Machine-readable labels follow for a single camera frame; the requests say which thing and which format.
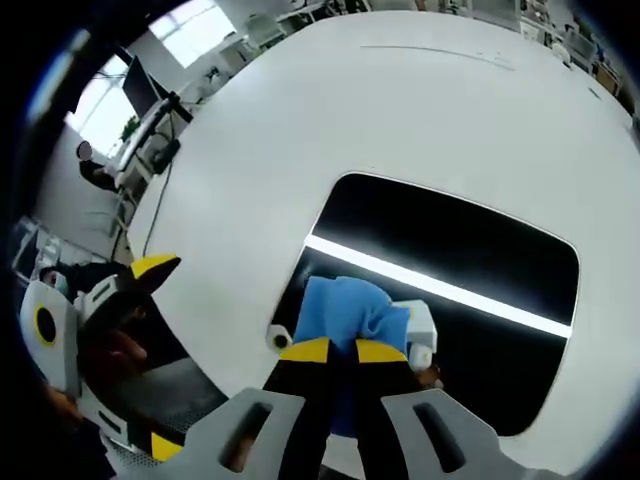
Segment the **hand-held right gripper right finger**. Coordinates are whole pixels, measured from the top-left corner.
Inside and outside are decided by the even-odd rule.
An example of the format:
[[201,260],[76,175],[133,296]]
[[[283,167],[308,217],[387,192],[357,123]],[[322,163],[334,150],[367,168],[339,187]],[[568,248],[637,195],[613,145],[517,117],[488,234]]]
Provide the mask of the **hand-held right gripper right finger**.
[[355,341],[354,428],[368,479],[513,479],[495,431],[438,389],[426,390],[406,356]]

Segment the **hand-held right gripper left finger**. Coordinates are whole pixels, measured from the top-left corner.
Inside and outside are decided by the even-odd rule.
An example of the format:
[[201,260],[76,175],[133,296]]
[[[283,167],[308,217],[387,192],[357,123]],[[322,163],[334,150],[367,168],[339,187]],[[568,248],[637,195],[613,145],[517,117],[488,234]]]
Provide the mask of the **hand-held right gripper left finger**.
[[246,388],[189,430],[169,479],[316,479],[333,414],[333,345],[286,348],[261,389]]

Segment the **person's left hand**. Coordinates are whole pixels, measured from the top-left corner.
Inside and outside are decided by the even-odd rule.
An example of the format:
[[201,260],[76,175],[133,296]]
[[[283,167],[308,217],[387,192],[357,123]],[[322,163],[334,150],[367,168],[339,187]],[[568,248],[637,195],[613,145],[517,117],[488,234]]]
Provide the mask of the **person's left hand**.
[[111,320],[93,320],[79,334],[78,362],[82,376],[97,384],[118,383],[182,356],[151,299]]

